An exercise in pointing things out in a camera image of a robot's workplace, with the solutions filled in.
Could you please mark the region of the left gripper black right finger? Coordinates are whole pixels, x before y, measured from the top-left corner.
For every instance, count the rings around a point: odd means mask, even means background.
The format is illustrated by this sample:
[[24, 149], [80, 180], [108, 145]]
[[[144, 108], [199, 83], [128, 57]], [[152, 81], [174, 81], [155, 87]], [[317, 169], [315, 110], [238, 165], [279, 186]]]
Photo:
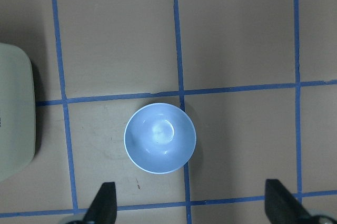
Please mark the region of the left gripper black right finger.
[[312, 216], [278, 179], [265, 181], [264, 210], [272, 224], [312, 223]]

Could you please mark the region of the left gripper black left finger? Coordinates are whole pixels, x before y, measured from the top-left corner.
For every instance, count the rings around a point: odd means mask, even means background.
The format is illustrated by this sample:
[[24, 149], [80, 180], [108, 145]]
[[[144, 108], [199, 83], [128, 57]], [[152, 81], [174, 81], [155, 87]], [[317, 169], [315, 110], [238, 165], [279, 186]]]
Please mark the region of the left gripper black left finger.
[[82, 223], [115, 223], [117, 217], [116, 186], [104, 182], [88, 208]]

